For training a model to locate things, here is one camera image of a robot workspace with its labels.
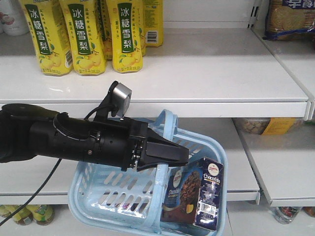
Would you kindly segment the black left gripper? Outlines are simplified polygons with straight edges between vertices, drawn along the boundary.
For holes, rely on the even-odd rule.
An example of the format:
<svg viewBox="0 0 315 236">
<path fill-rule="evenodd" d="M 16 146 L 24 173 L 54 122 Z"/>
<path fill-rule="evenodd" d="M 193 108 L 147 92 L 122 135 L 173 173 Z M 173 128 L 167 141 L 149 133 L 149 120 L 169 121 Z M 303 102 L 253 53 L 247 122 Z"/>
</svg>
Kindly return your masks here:
<svg viewBox="0 0 315 236">
<path fill-rule="evenodd" d="M 167 140 L 148 128 L 148 123 L 132 118 L 120 121 L 96 116 L 97 128 L 91 162 L 137 171 L 154 168 L 159 164 L 180 167 L 188 163 L 189 149 Z"/>
</svg>

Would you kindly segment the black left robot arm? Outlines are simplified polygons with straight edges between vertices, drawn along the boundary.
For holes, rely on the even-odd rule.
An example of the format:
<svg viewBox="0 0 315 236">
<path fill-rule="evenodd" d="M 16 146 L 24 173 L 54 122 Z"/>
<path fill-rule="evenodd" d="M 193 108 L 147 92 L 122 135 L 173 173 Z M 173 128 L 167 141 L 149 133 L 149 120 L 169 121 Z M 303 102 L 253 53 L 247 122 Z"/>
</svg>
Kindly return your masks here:
<svg viewBox="0 0 315 236">
<path fill-rule="evenodd" d="M 142 171 L 159 164 L 184 166 L 189 150 L 169 141 L 148 123 L 131 118 L 70 118 L 31 104 L 6 104 L 0 112 L 2 163 L 48 156 Z"/>
</svg>

